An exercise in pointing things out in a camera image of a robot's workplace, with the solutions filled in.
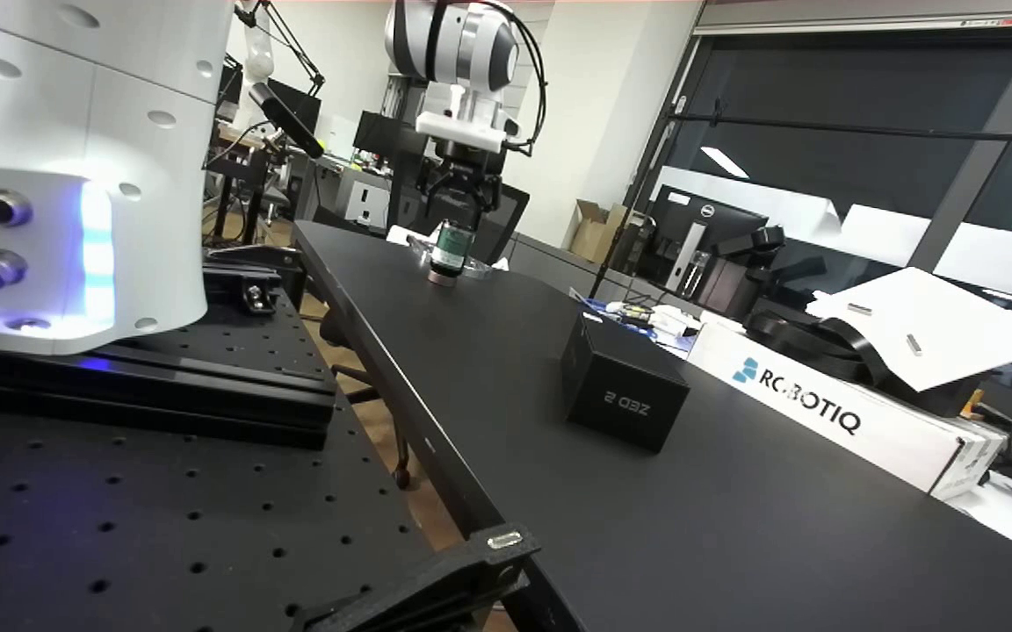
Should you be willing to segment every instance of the white label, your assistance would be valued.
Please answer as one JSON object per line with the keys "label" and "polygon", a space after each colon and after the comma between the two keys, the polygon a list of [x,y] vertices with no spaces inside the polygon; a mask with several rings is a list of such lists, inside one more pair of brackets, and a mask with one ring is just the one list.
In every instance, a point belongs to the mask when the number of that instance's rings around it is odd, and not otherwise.
{"label": "white label", "polygon": [[486,543],[497,551],[506,551],[506,549],[518,549],[520,539],[523,532],[508,530],[508,532],[487,538]]}
{"label": "white label", "polygon": [[997,448],[983,432],[828,378],[734,331],[707,325],[689,363],[921,491],[931,483],[944,495],[967,491],[983,475],[986,453]]}
{"label": "white label", "polygon": [[691,196],[682,196],[682,192],[666,192],[666,200],[670,200],[670,205],[682,205],[682,208],[689,208],[689,205],[691,205]]}

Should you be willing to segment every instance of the metal frame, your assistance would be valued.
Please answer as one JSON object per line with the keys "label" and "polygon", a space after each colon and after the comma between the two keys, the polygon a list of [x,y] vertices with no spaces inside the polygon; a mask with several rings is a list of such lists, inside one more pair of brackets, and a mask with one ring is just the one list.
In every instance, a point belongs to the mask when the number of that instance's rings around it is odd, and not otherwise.
{"label": "metal frame", "polygon": [[806,34],[806,33],[937,33],[1012,28],[1012,0],[794,0],[723,4],[709,0],[696,34]]}
{"label": "metal frame", "polygon": [[[983,130],[1012,130],[1012,81],[1005,85]],[[1005,143],[972,143],[964,168],[957,172],[949,192],[940,196],[909,268],[936,269],[951,247],[959,226],[967,220],[972,200],[983,192]]]}
{"label": "metal frame", "polygon": [[[642,196],[651,192],[654,179],[657,179],[657,165],[664,158],[664,152],[670,147],[670,138],[682,121],[682,107],[685,104],[685,81],[691,72],[696,54],[699,54],[699,38],[707,34],[785,34],[785,33],[798,33],[798,34],[820,34],[820,33],[926,33],[926,28],[970,28],[981,22],[959,22],[959,17],[937,17],[937,22],[861,22],[861,28],[848,28],[848,22],[832,22],[832,25],[785,25],[785,28],[757,28],[757,25],[738,25],[738,28],[691,28],[682,71],[676,72],[670,96],[654,121],[654,132],[648,141],[648,152],[639,158],[639,172],[627,192],[627,208],[642,205]],[[1000,152],[1007,147],[1005,141],[1012,141],[1012,81],[1000,90],[992,119],[983,121],[983,138],[981,143],[972,143],[972,152],[967,155],[964,168],[957,172],[949,192],[940,196],[937,214],[931,216],[931,229],[925,233],[909,268],[925,268],[936,269],[940,254],[949,250],[949,241],[957,237],[959,226],[967,220],[972,200],[981,196],[981,188],[986,185]],[[603,268],[596,269],[594,290],[603,283],[603,275],[611,268],[611,255],[603,260]]]}

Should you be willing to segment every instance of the monitor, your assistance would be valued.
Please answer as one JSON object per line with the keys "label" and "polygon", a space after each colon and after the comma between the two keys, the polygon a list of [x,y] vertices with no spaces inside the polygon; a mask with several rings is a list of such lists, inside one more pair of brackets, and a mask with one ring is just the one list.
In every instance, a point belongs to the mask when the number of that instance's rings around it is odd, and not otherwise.
{"label": "monitor", "polygon": [[269,96],[292,107],[292,114],[317,132],[324,100],[308,90],[294,90],[292,85],[268,81]]}
{"label": "monitor", "polygon": [[219,85],[219,119],[228,119],[228,121],[234,119],[242,85],[247,85],[247,65],[234,56],[224,56],[221,85]]}
{"label": "monitor", "polygon": [[699,255],[716,255],[732,237],[766,229],[762,214],[726,208],[685,188],[661,185],[654,205],[657,233],[639,264],[639,278],[679,290]]}
{"label": "monitor", "polygon": [[397,119],[381,114],[381,111],[363,111],[356,147],[391,161],[397,147]]}

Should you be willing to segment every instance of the small black object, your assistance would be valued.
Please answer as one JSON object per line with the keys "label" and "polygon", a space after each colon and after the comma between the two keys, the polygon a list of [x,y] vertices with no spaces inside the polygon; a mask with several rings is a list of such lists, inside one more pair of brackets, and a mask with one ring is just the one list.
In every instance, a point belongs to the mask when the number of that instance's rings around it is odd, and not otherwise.
{"label": "small black object", "polygon": [[533,551],[538,539],[520,525],[482,530],[386,590],[363,585],[342,605],[292,607],[292,632],[482,629]]}
{"label": "small black object", "polygon": [[0,226],[29,226],[34,216],[34,208],[12,192],[12,188],[0,188]]}
{"label": "small black object", "polygon": [[276,247],[228,247],[203,254],[203,278],[213,304],[240,304],[240,279],[260,279],[281,286],[292,304],[301,303],[304,275],[294,250]]}
{"label": "small black object", "polygon": [[254,9],[233,6],[233,14],[240,25],[256,28],[256,6]]}
{"label": "small black object", "polygon": [[788,356],[816,372],[826,372],[843,384],[861,384],[885,395],[895,395],[909,408],[937,408],[937,413],[957,413],[964,402],[951,395],[964,393],[967,384],[949,391],[936,391],[931,395],[912,393],[885,357],[843,318],[816,318],[800,309],[788,309],[781,303],[759,299],[746,318],[746,331],[762,347]]}
{"label": "small black object", "polygon": [[203,264],[203,286],[213,304],[274,316],[281,275],[274,268]]}
{"label": "small black object", "polygon": [[642,332],[584,312],[563,357],[568,421],[661,453],[689,395],[679,365]]}

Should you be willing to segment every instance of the window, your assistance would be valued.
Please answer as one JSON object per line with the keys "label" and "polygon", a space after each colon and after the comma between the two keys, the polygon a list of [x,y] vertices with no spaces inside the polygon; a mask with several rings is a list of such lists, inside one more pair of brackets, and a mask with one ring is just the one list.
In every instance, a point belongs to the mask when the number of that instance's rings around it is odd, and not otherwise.
{"label": "window", "polygon": [[972,143],[931,132],[983,130],[1007,78],[1012,33],[707,38],[682,111],[748,121],[679,121],[664,165],[931,216]]}

